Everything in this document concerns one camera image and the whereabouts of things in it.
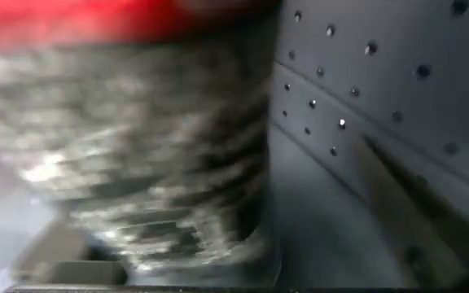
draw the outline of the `perforated metal panel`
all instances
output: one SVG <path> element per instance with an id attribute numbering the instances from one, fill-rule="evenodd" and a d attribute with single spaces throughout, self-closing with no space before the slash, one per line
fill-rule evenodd
<path id="1" fill-rule="evenodd" d="M 365 134 L 469 215 L 469 1 L 285 1 L 276 59 L 273 122 L 325 168 L 366 195 Z"/>

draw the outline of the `gray metal panel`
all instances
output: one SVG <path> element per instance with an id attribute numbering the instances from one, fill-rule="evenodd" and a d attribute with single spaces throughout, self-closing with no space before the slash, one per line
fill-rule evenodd
<path id="1" fill-rule="evenodd" d="M 284 89 L 285 84 L 290 85 L 288 91 Z M 357 115 L 337 98 L 279 64 L 274 70 L 273 95 L 272 120 L 364 199 L 373 195 L 367 178 L 362 174 L 362 155 L 357 151 L 357 143 L 365 133 L 377 140 L 381 147 L 397 157 L 411 172 L 426 178 L 428 184 L 464 216 L 469 215 L 467 182 L 426 160 L 395 137 Z M 309 106 L 312 100 L 316 101 L 314 109 Z M 345 129 L 339 127 L 340 119 L 345 120 Z M 310 134 L 305 132 L 305 128 L 309 128 Z M 337 156 L 332 155 L 332 147 L 335 147 Z"/>
<path id="2" fill-rule="evenodd" d="M 270 145 L 283 249 L 279 285 L 403 286 L 368 207 L 275 127 L 270 127 Z"/>
<path id="3" fill-rule="evenodd" d="M 469 181 L 469 6 L 455 6 L 454 14 L 453 3 L 288 0 L 277 59 Z M 329 24 L 334 25 L 331 37 Z M 370 41 L 377 52 L 366 55 Z M 426 79 L 414 74 L 421 64 L 430 65 Z M 318 66 L 323 77 L 316 73 Z M 358 97 L 350 94 L 353 87 Z M 401 115 L 393 118 L 394 112 Z M 393 121 L 399 118 L 401 123 Z"/>

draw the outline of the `gray surface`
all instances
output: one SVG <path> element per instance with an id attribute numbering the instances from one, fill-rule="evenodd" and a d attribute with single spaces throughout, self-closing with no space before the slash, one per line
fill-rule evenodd
<path id="1" fill-rule="evenodd" d="M 12 264 L 12 277 L 21 282 L 35 278 L 50 278 L 51 271 L 55 272 L 57 269 L 64 272 L 66 270 L 64 263 L 71 268 L 72 262 L 86 260 L 90 256 L 87 240 L 81 230 L 71 227 L 67 221 L 59 218 Z M 82 268 L 86 266 L 87 263 L 81 264 Z"/>
<path id="2" fill-rule="evenodd" d="M 453 16 L 452 2 L 286 0 L 276 56 L 427 164 L 437 162 L 469 181 L 469 9 Z M 335 25 L 333 37 L 325 34 L 328 24 Z M 365 55 L 370 40 L 379 46 L 373 56 Z M 432 74 L 421 81 L 413 72 L 423 63 Z M 357 98 L 349 94 L 353 86 Z M 392 122 L 394 111 L 402 113 L 402 123 Z M 443 151 L 449 142 L 457 143 L 457 155 Z"/>
<path id="3" fill-rule="evenodd" d="M 275 127 L 270 145 L 283 249 L 279 285 L 403 286 L 368 207 Z"/>
<path id="4" fill-rule="evenodd" d="M 9 270 L 12 262 L 55 216 L 48 207 L 34 205 L 30 195 L 30 190 L 18 186 L 0 201 L 0 291 L 13 283 Z"/>
<path id="5" fill-rule="evenodd" d="M 291 85 L 289 91 L 283 87 L 286 83 Z M 367 134 L 413 173 L 426 178 L 432 189 L 465 217 L 469 215 L 469 184 L 466 181 L 426 160 L 399 139 L 346 107 L 339 99 L 278 64 L 274 69 L 273 93 L 272 120 L 363 198 L 370 197 L 370 189 L 360 170 L 356 140 Z M 309 101 L 313 99 L 316 100 L 315 109 L 309 107 Z M 283 116 L 283 110 L 287 111 L 287 117 Z M 338 127 L 340 119 L 345 119 L 345 130 Z M 305 133 L 305 127 L 309 128 L 310 135 Z M 336 148 L 337 156 L 331 155 L 332 147 Z"/>

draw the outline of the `red cloth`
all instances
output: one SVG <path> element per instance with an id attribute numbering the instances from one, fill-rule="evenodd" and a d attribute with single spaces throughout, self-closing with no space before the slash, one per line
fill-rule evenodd
<path id="1" fill-rule="evenodd" d="M 216 27 L 270 2 L 277 1 L 0 0 L 0 51 L 76 43 L 164 41 Z"/>

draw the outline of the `blurry object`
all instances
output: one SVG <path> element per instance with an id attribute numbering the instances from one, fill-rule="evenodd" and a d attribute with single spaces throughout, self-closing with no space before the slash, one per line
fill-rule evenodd
<path id="1" fill-rule="evenodd" d="M 166 42 L 259 15 L 279 0 L 0 0 L 0 52 Z"/>
<path id="2" fill-rule="evenodd" d="M 12 180 L 0 173 L 0 180 Z M 33 192 L 23 182 L 0 200 L 0 291 L 14 284 L 9 266 L 19 259 L 33 240 L 58 213 L 46 205 L 31 202 Z"/>
<path id="3" fill-rule="evenodd" d="M 181 42 L 0 55 L 3 159 L 130 269 L 165 278 L 152 283 L 269 263 L 272 14 Z M 259 270 L 268 285 L 277 267 Z"/>

